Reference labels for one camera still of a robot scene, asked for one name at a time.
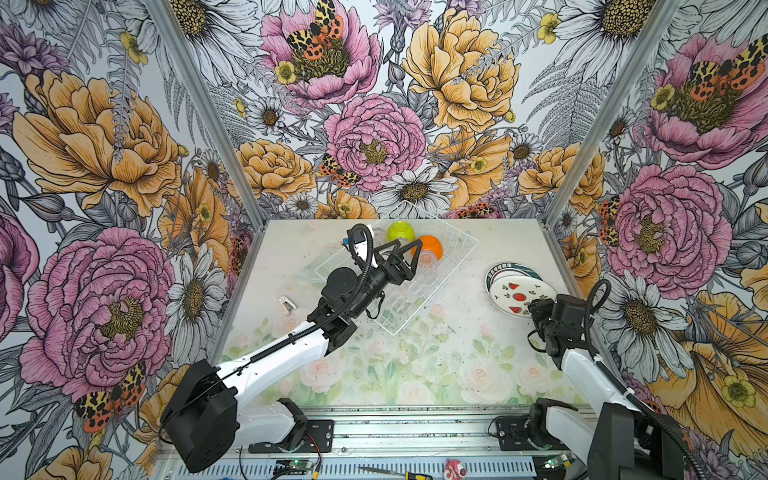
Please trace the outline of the clear glass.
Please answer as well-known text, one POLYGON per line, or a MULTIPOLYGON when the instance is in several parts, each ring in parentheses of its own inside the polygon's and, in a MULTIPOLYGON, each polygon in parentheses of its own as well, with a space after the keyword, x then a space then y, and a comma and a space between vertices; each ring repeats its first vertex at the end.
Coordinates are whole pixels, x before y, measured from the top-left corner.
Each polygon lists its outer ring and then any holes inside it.
POLYGON ((422 249, 418 256, 417 273, 419 275, 434 275, 438 264, 439 259, 433 251, 422 249))

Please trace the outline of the white wire dish rack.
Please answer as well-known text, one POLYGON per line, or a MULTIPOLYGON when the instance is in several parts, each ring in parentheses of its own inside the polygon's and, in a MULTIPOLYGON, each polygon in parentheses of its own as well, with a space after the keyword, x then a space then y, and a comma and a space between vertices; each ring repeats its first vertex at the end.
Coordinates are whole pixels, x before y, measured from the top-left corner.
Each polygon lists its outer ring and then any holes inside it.
POLYGON ((408 219, 414 239, 389 240, 395 219, 375 220, 368 235, 352 227, 340 249, 316 268, 322 303, 341 318, 372 320, 395 335, 455 276, 479 241, 441 219, 408 219))

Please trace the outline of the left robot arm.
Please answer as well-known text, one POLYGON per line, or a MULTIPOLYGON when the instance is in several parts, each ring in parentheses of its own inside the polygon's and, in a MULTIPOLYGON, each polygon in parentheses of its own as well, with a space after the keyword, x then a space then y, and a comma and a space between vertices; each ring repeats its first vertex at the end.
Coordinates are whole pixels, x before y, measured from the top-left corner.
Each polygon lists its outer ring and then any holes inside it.
POLYGON ((327 277, 317 306, 289 333, 258 351, 217 366, 201 360, 186 371, 161 416, 159 438, 171 444, 187 470, 199 473, 233 447, 269 443, 295 449, 307 437, 308 420, 291 400, 245 407, 288 374, 319 361, 355 333, 355 319, 389 285, 414 279, 423 243, 399 239, 378 245, 371 226, 358 223, 343 241, 354 264, 327 277))

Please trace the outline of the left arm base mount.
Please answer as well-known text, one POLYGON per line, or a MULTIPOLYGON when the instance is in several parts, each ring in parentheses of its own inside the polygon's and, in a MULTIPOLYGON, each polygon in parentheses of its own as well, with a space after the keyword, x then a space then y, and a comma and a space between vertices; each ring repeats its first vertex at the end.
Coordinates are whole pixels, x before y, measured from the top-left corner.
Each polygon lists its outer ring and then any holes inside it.
POLYGON ((278 443, 257 443, 247 447, 250 454, 329 453, 333 446, 335 422, 330 419, 311 419, 303 426, 294 427, 278 443))

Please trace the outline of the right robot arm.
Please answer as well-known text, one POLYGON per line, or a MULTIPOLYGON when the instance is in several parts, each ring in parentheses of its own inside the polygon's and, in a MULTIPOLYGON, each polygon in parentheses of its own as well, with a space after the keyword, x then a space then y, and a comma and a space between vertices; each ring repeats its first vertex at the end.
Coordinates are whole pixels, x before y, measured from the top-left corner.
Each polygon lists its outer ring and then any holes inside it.
POLYGON ((566 447, 589 479, 682 479, 688 473, 706 478, 680 425, 642 401, 597 353, 587 325, 590 302, 558 295, 534 300, 528 310, 545 353, 597 416, 590 424, 576 407, 540 398, 529 411, 532 445, 566 447))

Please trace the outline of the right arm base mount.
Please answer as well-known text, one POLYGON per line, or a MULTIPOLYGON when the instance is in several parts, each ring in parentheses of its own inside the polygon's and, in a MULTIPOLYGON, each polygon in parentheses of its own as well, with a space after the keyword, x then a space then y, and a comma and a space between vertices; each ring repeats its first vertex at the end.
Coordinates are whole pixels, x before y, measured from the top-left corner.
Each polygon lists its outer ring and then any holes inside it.
POLYGON ((496 417, 489 424, 488 434, 497 440, 498 447, 503 452, 567 449, 557 439, 532 429, 530 419, 526 415, 496 417))

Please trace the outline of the green red rimmed plate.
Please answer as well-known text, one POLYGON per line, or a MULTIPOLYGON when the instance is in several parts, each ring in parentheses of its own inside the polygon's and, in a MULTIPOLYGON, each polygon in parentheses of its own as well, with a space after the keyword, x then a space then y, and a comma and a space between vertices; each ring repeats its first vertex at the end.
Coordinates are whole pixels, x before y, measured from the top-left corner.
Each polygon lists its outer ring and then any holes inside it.
POLYGON ((515 262, 501 262, 490 268, 485 277, 485 288, 490 292, 492 284, 507 276, 526 276, 540 280, 541 276, 532 268, 515 262))

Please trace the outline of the blue rimmed watermelon plate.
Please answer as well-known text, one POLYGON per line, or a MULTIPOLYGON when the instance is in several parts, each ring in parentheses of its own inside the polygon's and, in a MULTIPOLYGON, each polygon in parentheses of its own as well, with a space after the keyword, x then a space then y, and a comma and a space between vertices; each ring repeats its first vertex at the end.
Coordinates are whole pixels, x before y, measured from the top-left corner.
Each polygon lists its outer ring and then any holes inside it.
POLYGON ((536 300, 554 299, 556 290, 546 282, 524 275, 494 280, 489 290, 493 304, 505 314, 530 319, 529 307, 536 300))

